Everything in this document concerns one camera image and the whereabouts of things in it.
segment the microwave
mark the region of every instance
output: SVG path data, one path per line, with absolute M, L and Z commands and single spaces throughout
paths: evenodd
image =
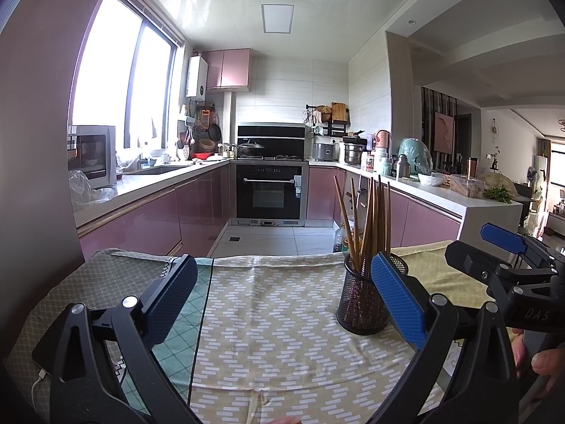
M 116 127 L 68 126 L 67 166 L 83 171 L 92 188 L 115 185 Z

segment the white water heater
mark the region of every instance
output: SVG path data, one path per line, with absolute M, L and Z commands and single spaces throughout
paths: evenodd
M 206 100 L 206 80 L 208 64 L 201 56 L 192 56 L 188 62 L 186 96 L 197 101 Z

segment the charging cable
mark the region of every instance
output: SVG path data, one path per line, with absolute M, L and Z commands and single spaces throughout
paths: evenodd
M 35 410 L 36 413 L 37 413 L 37 408 L 35 406 L 35 397 L 33 396 L 33 389 L 35 389 L 35 386 L 38 385 L 39 382 L 45 377 L 46 373 L 47 372 L 42 368 L 39 374 L 37 375 L 37 379 L 35 383 L 33 383 L 32 385 L 32 404 L 33 404 L 33 409 Z

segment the screw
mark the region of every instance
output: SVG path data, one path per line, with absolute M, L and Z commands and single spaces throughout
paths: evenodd
M 498 311 L 498 306 L 496 305 L 496 303 L 493 303 L 492 301 L 489 301 L 485 307 L 487 308 L 487 311 L 493 314 L 496 311 Z
M 81 304 L 81 303 L 78 303 L 78 304 L 74 305 L 74 306 L 72 307 L 72 309 L 71 309 L 71 312 L 72 312 L 73 314 L 80 314 L 80 313 L 83 312 L 83 311 L 84 311 L 84 305 Z
M 434 296 L 432 296 L 432 303 L 434 303 L 436 306 L 445 306 L 447 304 L 447 298 L 441 293 L 436 293 Z
M 123 307 L 134 307 L 137 304 L 137 297 L 135 296 L 126 296 L 124 300 L 121 302 Z

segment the ceiling light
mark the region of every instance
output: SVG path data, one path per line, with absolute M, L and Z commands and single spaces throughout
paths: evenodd
M 295 6 L 290 4 L 261 5 L 263 31 L 265 33 L 290 33 L 294 10 Z

